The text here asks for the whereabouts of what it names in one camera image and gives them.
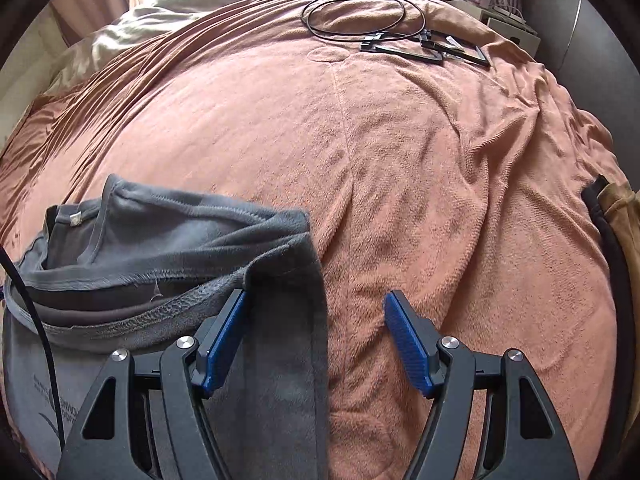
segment pink blanket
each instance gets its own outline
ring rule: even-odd
[[[451,6],[421,3],[429,27],[484,45],[490,69],[322,42],[299,20],[309,1],[223,7],[37,99],[0,161],[0,241],[17,258],[47,206],[98,196],[109,173],[306,208],[329,307],[332,478],[400,478],[424,426],[428,404],[383,322],[392,288],[474,350],[522,348],[586,478],[616,325],[580,190],[598,173],[625,181],[609,133],[544,66]],[[325,25],[371,29],[395,12],[329,6]]]

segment blue textured pad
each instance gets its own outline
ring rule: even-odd
[[[204,391],[211,395],[214,390],[221,388],[229,373],[231,363],[236,356],[242,336],[244,335],[244,318],[248,301],[245,301],[246,293],[238,297],[226,323],[220,329],[220,333],[207,357],[207,376],[202,383]]]
[[[385,296],[385,323],[396,343],[409,382],[425,397],[429,397],[433,393],[433,383],[429,378],[427,352],[392,292]]]

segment silver screw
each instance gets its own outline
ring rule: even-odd
[[[128,355],[129,355],[129,352],[127,350],[125,350],[124,348],[118,348],[116,351],[114,351],[111,354],[111,359],[113,359],[116,362],[124,361],[124,359],[126,359]]]
[[[196,340],[190,335],[183,335],[178,341],[175,343],[178,345],[178,348],[191,348]]]
[[[460,346],[460,341],[458,341],[457,338],[453,337],[452,335],[444,336],[440,342],[442,343],[442,346],[444,346],[444,348],[450,348],[452,350]]]
[[[516,350],[515,348],[512,348],[507,352],[507,357],[512,361],[522,361],[524,359],[524,355],[522,354],[522,352],[520,350]]]

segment coiled black cable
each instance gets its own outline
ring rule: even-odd
[[[311,25],[311,17],[313,15],[313,13],[316,12],[317,10],[319,10],[319,9],[329,5],[329,4],[351,2],[351,1],[361,1],[361,0],[329,0],[329,1],[326,1],[326,0],[312,0],[311,2],[306,4],[306,6],[302,9],[302,12],[300,13],[300,21],[302,21],[302,23],[305,25],[306,29],[313,36],[315,36],[316,38],[319,38],[320,40],[334,41],[336,43],[361,43],[362,42],[362,38],[364,36],[372,36],[373,34],[379,34],[380,32],[389,32],[389,31],[391,31],[391,29],[393,29],[394,27],[397,27],[402,22],[404,22],[404,20],[406,18],[406,7],[404,5],[404,2],[406,2],[410,6],[412,6],[415,10],[417,10],[418,13],[420,14],[420,18],[421,18],[420,19],[420,21],[421,21],[420,29],[416,30],[415,32],[412,32],[411,34],[396,34],[392,38],[381,38],[380,40],[377,40],[377,41],[407,40],[408,38],[413,38],[417,34],[420,34],[427,26],[427,16],[426,16],[426,14],[424,13],[424,11],[420,7],[418,7],[418,5],[413,3],[413,2],[416,2],[416,1],[426,1],[426,0],[375,0],[375,1],[392,1],[392,2],[396,2],[399,5],[399,7],[401,7],[401,15],[400,15],[400,18],[395,20],[390,25],[387,25],[385,27],[376,28],[374,30],[367,30],[367,31],[364,31],[364,32],[362,32],[362,31],[360,31],[360,32],[336,32],[336,31],[333,31],[333,30],[327,30],[325,28],[315,27],[314,25]],[[441,1],[441,2],[453,2],[453,1],[456,1],[456,0],[439,0],[439,1]],[[348,39],[348,38],[345,38],[345,36],[360,36],[360,38]]]
[[[49,338],[44,331],[44,327],[40,320],[40,316],[36,311],[36,306],[33,304],[33,300],[27,291],[27,286],[24,285],[24,281],[20,277],[18,269],[15,268],[14,263],[9,258],[9,255],[4,250],[4,247],[0,245],[0,265],[7,273],[12,283],[15,286],[15,290],[18,291],[20,297],[24,301],[27,307],[27,312],[33,320],[33,324],[38,332],[38,337],[42,343],[42,349],[44,350],[44,357],[47,361],[47,370],[49,371],[49,382],[51,383],[51,396],[53,397],[53,410],[56,412],[56,425],[58,427],[58,440],[60,441],[60,452],[65,449],[65,430],[62,425],[62,409],[60,408],[60,393],[58,392],[58,382],[56,381],[56,367],[53,363],[53,354],[51,352],[51,345],[49,344]]]

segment blue gripper pad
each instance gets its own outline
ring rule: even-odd
[[[244,335],[247,310],[248,301],[245,291],[236,289],[200,344],[196,368],[203,371],[202,364],[206,366],[204,379],[200,385],[207,396],[225,383],[226,375],[229,373]]]
[[[396,343],[411,386],[430,398],[434,386],[429,377],[429,357],[398,298],[392,292],[385,296],[385,323]]]

